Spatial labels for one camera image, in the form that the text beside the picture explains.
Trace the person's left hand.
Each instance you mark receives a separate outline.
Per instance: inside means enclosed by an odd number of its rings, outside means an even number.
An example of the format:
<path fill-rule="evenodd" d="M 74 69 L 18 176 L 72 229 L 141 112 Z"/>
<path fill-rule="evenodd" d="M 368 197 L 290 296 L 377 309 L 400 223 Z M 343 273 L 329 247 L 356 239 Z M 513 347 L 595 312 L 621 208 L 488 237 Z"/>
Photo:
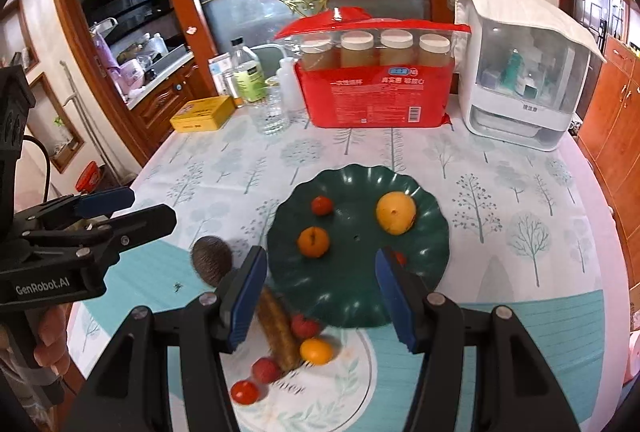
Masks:
<path fill-rule="evenodd" d="M 34 357 L 40 367 L 51 368 L 63 377 L 70 368 L 70 354 L 67 348 L 67 322 L 70 304 L 52 306 L 40 319 L 38 343 Z"/>

